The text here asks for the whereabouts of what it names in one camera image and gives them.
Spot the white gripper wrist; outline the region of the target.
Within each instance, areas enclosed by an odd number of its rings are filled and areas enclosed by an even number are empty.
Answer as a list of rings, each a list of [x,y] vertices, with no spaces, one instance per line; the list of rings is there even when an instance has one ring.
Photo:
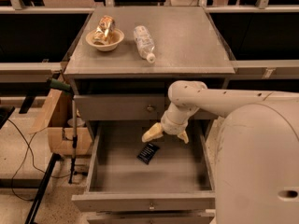
[[[189,109],[170,105],[164,112],[161,123],[156,122],[143,135],[142,141],[149,142],[153,139],[158,139],[164,135],[164,132],[171,135],[176,135],[185,144],[189,143],[189,137],[186,133],[188,119],[190,117]]]

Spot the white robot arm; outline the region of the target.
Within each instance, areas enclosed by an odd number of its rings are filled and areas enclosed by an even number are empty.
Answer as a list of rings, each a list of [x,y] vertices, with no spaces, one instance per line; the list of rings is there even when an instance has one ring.
[[[299,94],[210,89],[176,81],[161,120],[144,142],[172,134],[188,142],[198,110],[223,117],[215,154],[215,217],[210,224],[299,224]]]

